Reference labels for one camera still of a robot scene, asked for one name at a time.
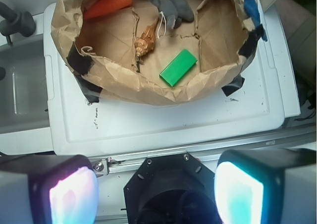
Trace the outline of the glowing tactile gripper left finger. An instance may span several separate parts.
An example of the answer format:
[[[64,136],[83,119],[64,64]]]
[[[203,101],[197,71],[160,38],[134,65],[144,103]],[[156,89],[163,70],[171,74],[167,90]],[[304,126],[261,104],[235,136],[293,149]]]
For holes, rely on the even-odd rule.
[[[0,159],[2,224],[92,224],[98,203],[98,179],[83,155]]]

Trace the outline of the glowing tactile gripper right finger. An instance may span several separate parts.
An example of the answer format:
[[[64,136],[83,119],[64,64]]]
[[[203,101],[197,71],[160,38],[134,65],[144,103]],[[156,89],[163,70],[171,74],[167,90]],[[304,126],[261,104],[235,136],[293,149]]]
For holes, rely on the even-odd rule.
[[[225,224],[315,224],[317,153],[226,150],[216,167],[214,195]]]

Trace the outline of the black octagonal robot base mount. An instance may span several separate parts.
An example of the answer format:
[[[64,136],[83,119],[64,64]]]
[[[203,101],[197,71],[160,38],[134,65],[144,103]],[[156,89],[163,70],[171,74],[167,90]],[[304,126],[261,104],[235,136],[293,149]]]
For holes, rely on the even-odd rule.
[[[215,173],[188,153],[147,158],[124,186],[130,224],[220,224]]]

